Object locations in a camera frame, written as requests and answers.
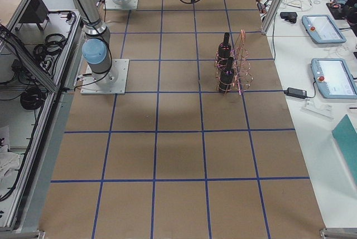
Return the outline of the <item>dark wine bottle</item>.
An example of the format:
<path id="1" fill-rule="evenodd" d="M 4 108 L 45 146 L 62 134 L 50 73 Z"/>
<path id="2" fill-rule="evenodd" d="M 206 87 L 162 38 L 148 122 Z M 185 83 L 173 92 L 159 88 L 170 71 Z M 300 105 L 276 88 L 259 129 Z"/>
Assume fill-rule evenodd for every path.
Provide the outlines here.
<path id="1" fill-rule="evenodd" d="M 222 69 L 226 66 L 227 60 L 231 53 L 231 44 L 229 43 L 230 34 L 228 32 L 224 33 L 223 42 L 218 47 L 217 55 L 217 66 Z"/>
<path id="2" fill-rule="evenodd" d="M 221 70 L 218 84 L 220 93 L 227 93 L 231 88 L 235 74 L 233 69 L 233 61 L 233 57 L 229 57 L 226 61 L 225 67 Z"/>

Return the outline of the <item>far teach pendant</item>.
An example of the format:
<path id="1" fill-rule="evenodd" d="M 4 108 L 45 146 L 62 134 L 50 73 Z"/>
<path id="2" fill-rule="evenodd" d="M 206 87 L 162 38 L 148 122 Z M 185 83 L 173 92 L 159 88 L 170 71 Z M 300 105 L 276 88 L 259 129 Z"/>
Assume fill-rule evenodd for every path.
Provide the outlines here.
<path id="1" fill-rule="evenodd" d="M 314 43 L 332 44 L 346 42 L 345 36 L 329 15 L 303 15 L 302 24 Z"/>

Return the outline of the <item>teach pendant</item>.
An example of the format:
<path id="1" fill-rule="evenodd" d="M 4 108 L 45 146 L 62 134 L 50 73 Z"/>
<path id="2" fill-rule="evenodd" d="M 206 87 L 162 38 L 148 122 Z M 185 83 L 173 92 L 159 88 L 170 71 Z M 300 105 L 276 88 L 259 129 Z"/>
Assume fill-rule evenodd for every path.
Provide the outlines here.
<path id="1" fill-rule="evenodd" d="M 356 84 L 342 58 L 313 58 L 311 71 L 320 94 L 326 99 L 356 99 Z"/>
<path id="2" fill-rule="evenodd" d="M 302 24 L 314 43 L 332 44 L 346 42 L 345 36 L 329 15 L 303 15 Z"/>

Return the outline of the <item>black power adapter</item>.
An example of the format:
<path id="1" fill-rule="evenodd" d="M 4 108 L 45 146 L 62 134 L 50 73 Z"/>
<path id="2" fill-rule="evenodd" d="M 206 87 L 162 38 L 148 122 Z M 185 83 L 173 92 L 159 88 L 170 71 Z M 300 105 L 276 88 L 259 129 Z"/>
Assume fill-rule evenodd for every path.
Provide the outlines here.
<path id="1" fill-rule="evenodd" d="M 290 96 L 290 97 L 296 97 L 298 99 L 306 99 L 307 98 L 307 92 L 306 90 L 302 90 L 302 89 L 296 89 L 296 88 L 292 88 L 292 87 L 288 87 L 285 91 L 284 94 L 286 96 Z"/>

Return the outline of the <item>near teach pendant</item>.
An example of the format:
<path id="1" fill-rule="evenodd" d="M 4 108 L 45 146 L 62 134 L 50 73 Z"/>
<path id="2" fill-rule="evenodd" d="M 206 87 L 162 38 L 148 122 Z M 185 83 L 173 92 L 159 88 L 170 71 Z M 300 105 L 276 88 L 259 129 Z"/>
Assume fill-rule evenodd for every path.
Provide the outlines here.
<path id="1" fill-rule="evenodd" d="M 356 84 L 342 58 L 313 58 L 311 71 L 320 94 L 326 99 L 356 99 Z"/>

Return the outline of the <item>teal board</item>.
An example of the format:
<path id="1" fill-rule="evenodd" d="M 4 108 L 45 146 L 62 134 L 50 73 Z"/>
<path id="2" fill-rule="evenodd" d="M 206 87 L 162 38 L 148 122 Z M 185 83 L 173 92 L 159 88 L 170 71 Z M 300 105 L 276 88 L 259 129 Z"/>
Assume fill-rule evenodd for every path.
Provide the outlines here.
<path id="1" fill-rule="evenodd" d="M 346 114 L 332 131 L 350 178 L 356 186 L 356 129 Z"/>

